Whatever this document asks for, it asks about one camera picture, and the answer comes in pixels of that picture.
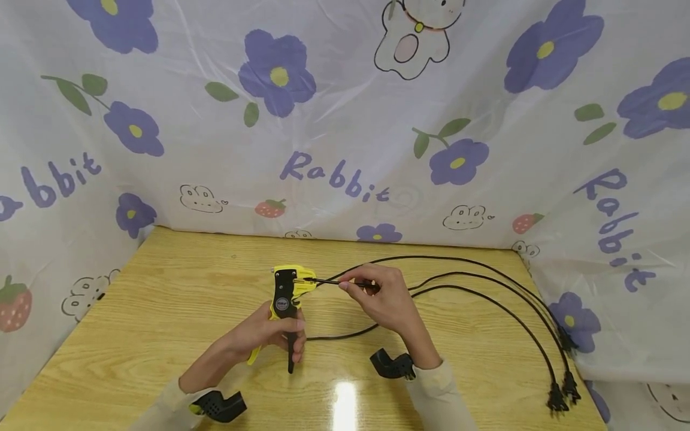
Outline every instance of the red strawberry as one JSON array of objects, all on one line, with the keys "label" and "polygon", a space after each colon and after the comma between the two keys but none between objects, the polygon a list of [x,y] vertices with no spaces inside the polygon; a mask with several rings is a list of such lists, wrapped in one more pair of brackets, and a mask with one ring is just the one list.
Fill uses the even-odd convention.
[{"label": "red strawberry", "polygon": [[262,217],[267,217],[269,219],[274,219],[285,214],[285,199],[282,201],[273,201],[267,199],[265,202],[261,202],[254,208],[254,212]]},{"label": "red strawberry", "polygon": [[0,289],[0,331],[16,331],[26,323],[31,313],[31,291],[23,283],[12,283],[8,275]]},{"label": "red strawberry", "polygon": [[534,214],[523,214],[513,220],[513,231],[516,234],[522,235],[543,218],[543,215],[536,212]]}]

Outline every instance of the wooden table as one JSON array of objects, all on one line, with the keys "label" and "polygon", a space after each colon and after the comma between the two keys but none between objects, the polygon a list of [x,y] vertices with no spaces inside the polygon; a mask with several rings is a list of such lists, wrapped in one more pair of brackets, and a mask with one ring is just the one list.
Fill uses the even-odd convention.
[{"label": "wooden table", "polygon": [[[536,292],[518,255],[503,250],[383,245],[307,239],[238,237],[156,228],[11,409],[0,428],[125,430],[207,345],[273,297],[274,265],[296,263],[330,277],[372,259],[435,254],[481,261]],[[464,270],[497,277],[478,265],[452,261],[393,261],[410,286],[435,274]],[[534,311],[490,281],[455,276],[442,282],[479,290],[514,311],[542,342],[558,379],[558,351]],[[483,430],[605,430],[578,377],[583,400],[564,416],[545,406],[549,373],[525,330],[497,306],[457,290],[415,299],[439,351]],[[346,334],[368,317],[345,292],[325,285],[302,297],[308,335]],[[223,385],[240,389],[247,412],[231,426],[202,430],[421,430],[402,381],[379,377],[369,356],[402,342],[387,330],[342,341],[308,342],[293,375],[286,354],[262,351],[252,367],[230,371]]]}]

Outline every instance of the beige sleeve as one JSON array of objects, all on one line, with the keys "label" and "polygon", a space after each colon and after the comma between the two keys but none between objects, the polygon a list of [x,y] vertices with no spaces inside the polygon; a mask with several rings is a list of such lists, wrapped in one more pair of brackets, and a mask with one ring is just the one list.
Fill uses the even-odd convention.
[{"label": "beige sleeve", "polygon": [[455,386],[453,370],[448,362],[444,361],[434,370],[413,369],[417,377],[405,381],[405,385],[425,431],[477,430]]},{"label": "beige sleeve", "polygon": [[185,394],[178,379],[166,385],[156,402],[130,427],[130,431],[190,431],[195,430],[204,416],[189,410],[189,405],[217,388]]}]

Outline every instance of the white backdrop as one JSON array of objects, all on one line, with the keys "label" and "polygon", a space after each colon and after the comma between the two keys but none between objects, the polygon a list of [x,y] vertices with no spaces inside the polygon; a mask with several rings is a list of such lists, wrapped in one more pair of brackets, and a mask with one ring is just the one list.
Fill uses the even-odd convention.
[{"label": "white backdrop", "polygon": [[157,224],[513,248],[610,427],[690,426],[685,0],[4,0],[0,20],[0,417]]}]

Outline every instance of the purple flower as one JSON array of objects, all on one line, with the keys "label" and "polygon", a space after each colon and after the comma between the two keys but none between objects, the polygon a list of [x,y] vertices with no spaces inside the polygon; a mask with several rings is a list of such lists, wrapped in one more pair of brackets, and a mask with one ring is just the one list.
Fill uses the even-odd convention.
[{"label": "purple flower", "polygon": [[120,195],[119,206],[115,210],[115,220],[120,229],[126,230],[131,238],[139,235],[139,230],[153,224],[158,217],[156,210],[146,205],[141,199],[131,193]]},{"label": "purple flower", "polygon": [[594,405],[597,406],[597,410],[599,410],[599,414],[604,420],[604,423],[608,423],[611,420],[611,411],[609,410],[609,406],[606,404],[606,401],[604,401],[604,398],[599,394],[599,392],[594,390],[592,381],[585,380],[584,385],[587,387],[589,394],[592,396]]},{"label": "purple flower", "polygon": [[638,88],[618,105],[618,115],[630,121],[623,133],[639,139],[665,128],[690,128],[690,57],[661,69],[650,86]]},{"label": "purple flower", "polygon": [[570,334],[582,353],[594,351],[595,333],[602,330],[599,318],[588,308],[582,308],[582,300],[572,292],[565,292],[557,303],[549,305],[558,323]]},{"label": "purple flower", "polygon": [[266,109],[285,118],[295,103],[316,93],[314,77],[306,69],[306,46],[295,36],[274,39],[269,32],[252,30],[244,37],[247,61],[239,82],[254,97],[263,97]]},{"label": "purple flower", "polygon": [[136,48],[146,54],[158,48],[158,34],[149,18],[152,0],[67,0],[70,7],[91,23],[93,34],[120,54]]},{"label": "purple flower", "polygon": [[397,243],[402,239],[402,234],[395,231],[395,226],[389,223],[381,223],[376,227],[362,226],[357,229],[358,241],[375,243]]},{"label": "purple flower", "polygon": [[129,151],[155,157],[163,155],[163,144],[158,140],[158,125],[144,111],[132,109],[122,102],[113,102],[103,120]]},{"label": "purple flower", "polygon": [[472,139],[460,139],[445,150],[431,156],[431,181],[437,186],[451,183],[462,186],[472,181],[477,167],[489,157],[489,147]]},{"label": "purple flower", "polygon": [[508,54],[507,91],[520,93],[537,86],[558,87],[573,72],[578,59],[599,40],[604,19],[584,14],[585,0],[561,0],[546,21],[522,33]]}]

